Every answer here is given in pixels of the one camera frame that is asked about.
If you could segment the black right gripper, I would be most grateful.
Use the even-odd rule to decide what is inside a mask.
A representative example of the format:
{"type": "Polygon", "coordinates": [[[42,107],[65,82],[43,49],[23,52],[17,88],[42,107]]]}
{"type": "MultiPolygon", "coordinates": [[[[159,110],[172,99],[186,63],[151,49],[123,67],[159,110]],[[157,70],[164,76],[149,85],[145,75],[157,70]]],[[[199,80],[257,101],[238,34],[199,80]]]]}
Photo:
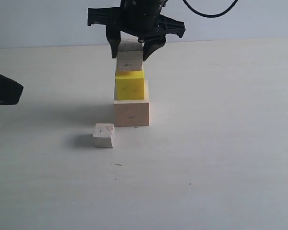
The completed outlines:
{"type": "MultiPolygon", "coordinates": [[[[104,25],[112,58],[117,57],[121,42],[120,33],[136,36],[141,42],[167,34],[183,37],[185,24],[161,14],[164,0],[122,0],[118,7],[89,8],[87,24],[104,25]]],[[[146,41],[143,61],[162,48],[166,39],[146,41]]]]}

